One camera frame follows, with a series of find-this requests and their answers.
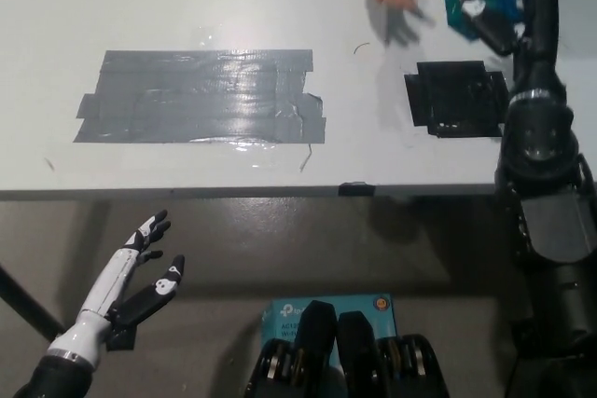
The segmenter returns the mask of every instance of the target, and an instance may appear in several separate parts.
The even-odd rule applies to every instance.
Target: black table leg
[[[0,266],[0,298],[13,308],[41,336],[52,341],[64,333],[64,327]]]

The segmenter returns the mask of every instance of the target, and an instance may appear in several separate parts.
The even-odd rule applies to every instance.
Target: robotic hand
[[[574,114],[556,73],[559,0],[517,0],[512,24],[484,0],[460,0],[479,37],[514,56],[497,193],[518,229],[513,258],[533,317],[512,328],[520,359],[548,364],[541,397],[597,394],[597,194],[572,132]]]
[[[100,348],[132,350],[136,327],[163,308],[176,294],[185,257],[178,255],[166,272],[136,295],[123,300],[138,266],[160,258],[148,251],[170,228],[162,211],[143,223],[118,249],[93,284],[75,324],[49,346],[34,374],[15,398],[82,398],[100,362]]]

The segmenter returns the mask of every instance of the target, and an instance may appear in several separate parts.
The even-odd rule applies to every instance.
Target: blue product box
[[[280,298],[272,300],[270,306],[263,312],[261,345],[273,338],[294,341],[299,328],[300,314],[313,300],[331,303],[336,309],[337,316],[343,312],[363,312],[373,327],[376,339],[397,336],[394,307],[389,294]],[[336,343],[329,358],[329,366],[337,370],[335,377],[343,377]],[[346,396],[345,391],[339,391],[336,386],[326,388],[323,395],[334,398]]]

